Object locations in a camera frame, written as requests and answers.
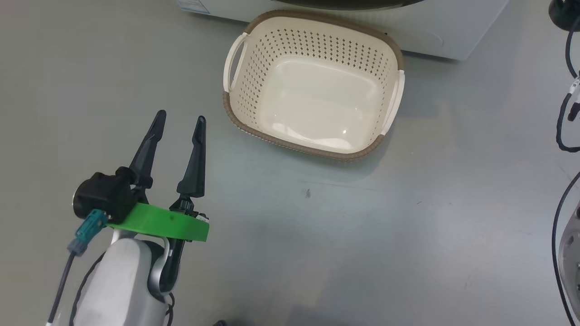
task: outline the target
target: gray floor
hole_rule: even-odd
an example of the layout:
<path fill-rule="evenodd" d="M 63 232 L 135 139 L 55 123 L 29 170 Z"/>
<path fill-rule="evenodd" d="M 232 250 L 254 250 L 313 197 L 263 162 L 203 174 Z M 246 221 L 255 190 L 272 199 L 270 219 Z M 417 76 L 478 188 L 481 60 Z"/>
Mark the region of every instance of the gray floor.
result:
<path fill-rule="evenodd" d="M 580 154 L 554 142 L 571 77 L 548 3 L 512 0 L 467 61 L 407 56 L 388 141 L 340 163 L 229 121 L 222 69 L 242 24 L 171 0 L 0 2 L 3 324 L 44 324 L 79 225 L 72 193 L 129 164 L 165 109 L 158 206 L 176 199 L 197 115 L 209 124 L 196 203 L 212 229 L 186 247 L 174 325 L 566 325 L 549 239 Z M 75 262 L 63 316 L 109 239 Z"/>

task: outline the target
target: laundry basket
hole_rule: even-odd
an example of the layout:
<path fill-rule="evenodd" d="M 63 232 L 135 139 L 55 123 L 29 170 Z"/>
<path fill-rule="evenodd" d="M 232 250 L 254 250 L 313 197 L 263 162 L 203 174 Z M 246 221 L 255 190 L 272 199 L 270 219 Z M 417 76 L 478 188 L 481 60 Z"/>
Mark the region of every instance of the laundry basket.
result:
<path fill-rule="evenodd" d="M 387 35 L 332 17 L 275 10 L 251 22 L 232 45 L 224 106 L 252 135 L 352 160 L 379 146 L 404 83 L 403 55 Z"/>

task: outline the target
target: green bracket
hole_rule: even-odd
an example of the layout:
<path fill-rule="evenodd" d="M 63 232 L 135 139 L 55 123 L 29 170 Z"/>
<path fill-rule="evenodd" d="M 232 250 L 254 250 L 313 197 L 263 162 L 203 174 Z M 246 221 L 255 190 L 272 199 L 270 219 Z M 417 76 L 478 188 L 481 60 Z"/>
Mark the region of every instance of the green bracket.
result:
<path fill-rule="evenodd" d="M 209 223 L 207 222 L 157 206 L 140 203 L 133 207 L 123 223 L 109 223 L 107 226 L 149 236 L 188 241 L 205 242 L 209 233 Z"/>

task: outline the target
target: blue and white label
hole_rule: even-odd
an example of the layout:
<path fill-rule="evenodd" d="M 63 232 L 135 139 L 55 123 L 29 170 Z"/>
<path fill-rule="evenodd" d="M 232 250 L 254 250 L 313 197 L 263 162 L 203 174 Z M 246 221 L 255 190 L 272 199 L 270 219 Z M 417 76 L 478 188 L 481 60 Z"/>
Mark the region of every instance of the blue and white label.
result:
<path fill-rule="evenodd" d="M 209 11 L 200 0 L 177 0 L 177 4 L 183 10 L 209 14 Z"/>

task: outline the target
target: white basket handle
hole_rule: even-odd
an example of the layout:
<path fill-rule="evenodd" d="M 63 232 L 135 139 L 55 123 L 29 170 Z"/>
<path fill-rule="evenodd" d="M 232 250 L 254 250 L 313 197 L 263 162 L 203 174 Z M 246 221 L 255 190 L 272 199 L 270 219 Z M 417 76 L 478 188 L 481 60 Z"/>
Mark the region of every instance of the white basket handle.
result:
<path fill-rule="evenodd" d="M 401 104 L 401 98 L 403 97 L 403 89 L 405 88 L 405 71 L 399 70 L 399 78 L 395 82 L 395 87 L 393 89 L 393 96 L 391 97 L 391 103 L 389 103 L 389 116 L 386 117 L 383 124 L 383 130 L 380 132 L 381 135 L 386 135 L 387 131 L 391 128 L 395 116 L 397 115 L 398 107 Z"/>
<path fill-rule="evenodd" d="M 231 88 L 235 85 L 235 81 L 238 79 L 238 73 L 240 72 L 242 61 L 244 60 L 245 48 L 240 55 L 240 59 L 238 60 L 238 67 L 235 69 L 234 79 L 230 84 L 231 64 L 234 61 L 235 54 L 238 53 L 240 46 L 244 43 L 244 40 L 247 36 L 248 33 L 246 32 L 238 36 L 238 38 L 235 39 L 234 43 L 231 45 L 230 51 L 227 54 L 226 65 L 223 68 L 223 90 L 228 93 L 231 92 Z"/>

